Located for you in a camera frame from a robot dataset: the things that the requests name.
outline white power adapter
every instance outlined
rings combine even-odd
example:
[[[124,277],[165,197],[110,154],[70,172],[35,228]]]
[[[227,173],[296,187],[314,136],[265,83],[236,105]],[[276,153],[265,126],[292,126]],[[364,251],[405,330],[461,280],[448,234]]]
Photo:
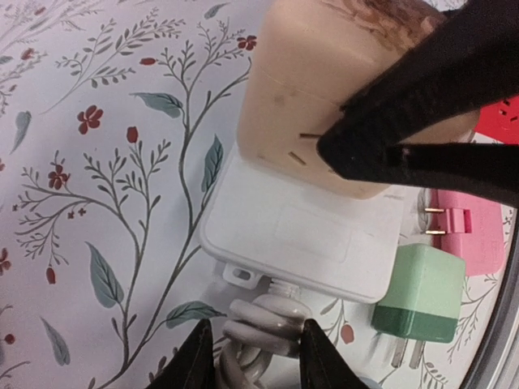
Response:
[[[347,199],[245,161],[235,146],[200,229],[202,247],[249,289],[262,276],[350,301],[388,290],[405,188]]]

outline white cable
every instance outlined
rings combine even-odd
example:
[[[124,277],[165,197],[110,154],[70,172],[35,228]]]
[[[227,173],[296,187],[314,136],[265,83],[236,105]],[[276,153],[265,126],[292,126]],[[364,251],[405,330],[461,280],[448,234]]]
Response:
[[[230,342],[218,360],[218,389],[265,389],[260,377],[272,355],[297,357],[299,338],[311,310],[299,299],[299,287],[282,280],[272,280],[268,294],[252,303],[234,300],[230,305],[236,320],[223,327]]]

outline black tongs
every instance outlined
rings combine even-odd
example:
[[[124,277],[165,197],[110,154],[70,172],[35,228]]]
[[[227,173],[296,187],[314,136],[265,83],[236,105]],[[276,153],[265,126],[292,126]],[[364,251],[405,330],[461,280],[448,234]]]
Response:
[[[519,206],[519,147],[403,144],[519,94],[519,1],[471,0],[343,107],[317,145],[346,179],[458,190]]]
[[[304,324],[299,353],[302,389],[368,389],[342,360],[319,324]],[[164,371],[146,389],[216,389],[211,323],[200,320]]]

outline green power adapter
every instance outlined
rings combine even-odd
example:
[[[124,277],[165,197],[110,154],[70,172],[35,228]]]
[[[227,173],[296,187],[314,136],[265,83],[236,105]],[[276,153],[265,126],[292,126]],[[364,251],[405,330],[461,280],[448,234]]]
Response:
[[[393,367],[402,365],[408,340],[417,340],[412,369],[418,368],[425,342],[453,341],[464,281],[463,259],[423,244],[398,248],[388,293],[371,320],[378,332],[400,338]]]

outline red flower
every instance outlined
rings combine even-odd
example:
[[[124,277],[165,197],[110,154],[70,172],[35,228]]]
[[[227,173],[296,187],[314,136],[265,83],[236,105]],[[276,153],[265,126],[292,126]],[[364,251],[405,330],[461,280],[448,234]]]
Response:
[[[245,49],[251,51],[256,47],[256,37],[254,35],[249,35],[247,38],[240,37],[238,38],[238,48]]]
[[[88,132],[88,128],[97,128],[101,124],[99,119],[103,116],[103,110],[97,109],[95,105],[90,105],[87,112],[81,111],[78,114],[78,120],[81,122],[79,125],[79,133],[85,135]]]
[[[3,271],[8,271],[11,269],[11,262],[7,260],[7,256],[9,253],[6,248],[2,249],[2,254],[0,255],[0,276],[3,276]]]
[[[49,173],[49,188],[55,190],[62,189],[63,184],[66,184],[68,179],[71,177],[70,174],[63,172],[63,166],[56,165],[55,171]]]
[[[141,65],[150,66],[150,65],[154,65],[155,62],[157,62],[157,60],[155,58],[142,58],[139,63]]]
[[[16,340],[13,334],[7,334],[5,338],[3,338],[7,344],[13,344]]]
[[[32,55],[34,54],[34,49],[27,49],[22,53],[21,58],[24,61],[27,61],[28,59],[32,58]]]
[[[137,143],[137,140],[139,140],[139,132],[137,131],[137,127],[128,127],[127,139],[130,143]]]
[[[341,338],[345,344],[353,343],[355,340],[354,329],[349,325],[345,324],[341,328]]]
[[[50,285],[56,284],[56,273],[54,273],[54,269],[51,266],[47,267],[45,275]]]

